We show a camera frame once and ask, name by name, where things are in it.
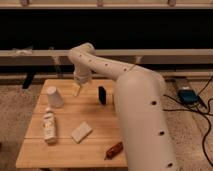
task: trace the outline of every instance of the white bottle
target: white bottle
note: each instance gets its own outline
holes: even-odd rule
[[[44,140],[47,144],[54,144],[57,141],[56,124],[54,113],[51,108],[46,109],[46,114],[43,117],[44,122]]]

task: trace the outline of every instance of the black cable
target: black cable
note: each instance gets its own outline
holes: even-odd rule
[[[210,77],[209,81],[206,83],[206,85],[199,91],[197,96],[199,96],[209,85],[209,83],[213,80],[213,76]]]
[[[177,112],[177,111],[190,111],[188,109],[163,109],[166,112]]]
[[[185,109],[185,111],[191,111],[191,112],[194,112],[194,113],[197,113],[197,114],[205,114],[205,115],[208,115],[208,116],[213,116],[212,114],[210,114],[210,113],[207,113],[207,112],[201,112],[201,111],[198,111],[198,110],[194,110],[194,109],[192,109],[192,107],[189,107],[188,105],[184,105],[184,104],[182,104],[181,102],[179,102],[178,100],[176,100],[175,98],[173,98],[173,97],[171,97],[171,96],[169,96],[169,95],[166,95],[166,94],[164,94],[164,96],[165,97],[167,97],[167,98],[169,98],[169,99],[171,99],[171,100],[173,100],[174,102],[176,102],[176,103],[178,103],[179,105],[181,105],[181,106],[183,106],[183,107],[185,107],[186,109]],[[209,99],[209,101],[208,101],[208,106],[209,106],[209,109],[208,109],[208,111],[210,112],[210,101],[212,101],[213,99]],[[173,111],[181,111],[180,109],[163,109],[164,111],[171,111],[172,112],[172,110]]]
[[[208,122],[208,130],[206,131],[206,133],[204,134],[203,139],[202,139],[202,149],[203,149],[203,153],[204,153],[206,159],[208,160],[209,164],[213,167],[213,162],[210,160],[210,158],[209,158],[209,156],[207,154],[207,151],[206,151],[206,146],[205,146],[206,139],[207,139],[209,133],[212,130],[212,124],[211,124],[209,118],[206,115],[201,115],[201,116],[203,118],[205,118],[206,121]]]
[[[193,113],[196,113],[196,114],[199,114],[200,116],[202,116],[203,118],[206,119],[206,121],[208,122],[208,130],[207,132],[204,134],[203,136],[203,139],[202,139],[202,150],[203,150],[203,153],[204,153],[204,156],[206,157],[207,161],[209,162],[209,164],[211,165],[211,167],[213,167],[213,162],[210,160],[208,154],[207,154],[207,151],[206,151],[206,146],[205,146],[205,142],[206,142],[206,139],[209,135],[209,133],[211,132],[212,130],[212,124],[209,120],[209,118],[207,117],[208,116],[213,116],[212,114],[210,114],[210,111],[211,111],[211,101],[213,100],[213,98],[210,98],[208,100],[208,109],[207,109],[207,112],[202,112],[200,111],[200,109],[198,108],[198,106],[195,106],[196,110],[192,109],[191,107],[187,106],[187,105],[183,105],[181,102],[179,102],[178,100],[176,100],[175,98],[169,96],[169,95],[164,95],[165,97],[175,101],[176,103],[180,104],[181,106],[187,108],[187,109],[164,109],[164,111],[190,111],[190,112],[193,112]]]
[[[190,108],[195,108],[195,107],[197,107],[199,104],[200,104],[200,103],[199,103],[199,102],[197,102],[197,104],[192,105],[192,106],[188,106],[188,107],[190,107]]]

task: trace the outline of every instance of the speckled floor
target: speckled floor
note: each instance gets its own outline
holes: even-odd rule
[[[205,82],[191,82],[199,91]],[[213,83],[203,92],[203,99],[213,97]],[[167,84],[167,94],[175,97],[172,83]],[[15,161],[29,124],[33,108],[38,99],[42,85],[31,85],[22,90],[21,85],[0,85],[0,141],[3,143],[0,152],[0,171],[28,171],[16,169]],[[174,102],[164,98],[164,108],[179,108]],[[166,112],[168,127],[174,144],[179,165],[184,171],[212,171],[206,161],[202,148],[202,136],[207,123],[202,117],[189,112]],[[207,150],[213,159],[213,133],[208,137]],[[127,171],[127,169],[70,169],[72,171]]]

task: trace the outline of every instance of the wooden table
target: wooden table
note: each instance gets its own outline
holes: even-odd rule
[[[17,162],[17,168],[89,168],[126,167],[124,152],[113,160],[104,160],[105,152],[121,141],[117,117],[113,106],[113,81],[93,80],[86,84],[80,95],[74,97],[73,80],[47,80],[32,115]],[[64,106],[54,109],[57,121],[58,142],[47,145],[43,139],[42,117],[47,107],[45,90],[56,86],[64,100]],[[107,104],[98,100],[98,86],[107,90]],[[83,121],[93,132],[80,144],[70,133]]]

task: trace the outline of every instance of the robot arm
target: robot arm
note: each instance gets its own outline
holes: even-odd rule
[[[177,171],[169,131],[161,105],[165,82],[154,71],[94,56],[91,44],[69,52],[74,79],[84,84],[91,70],[116,81],[115,109],[129,171]]]

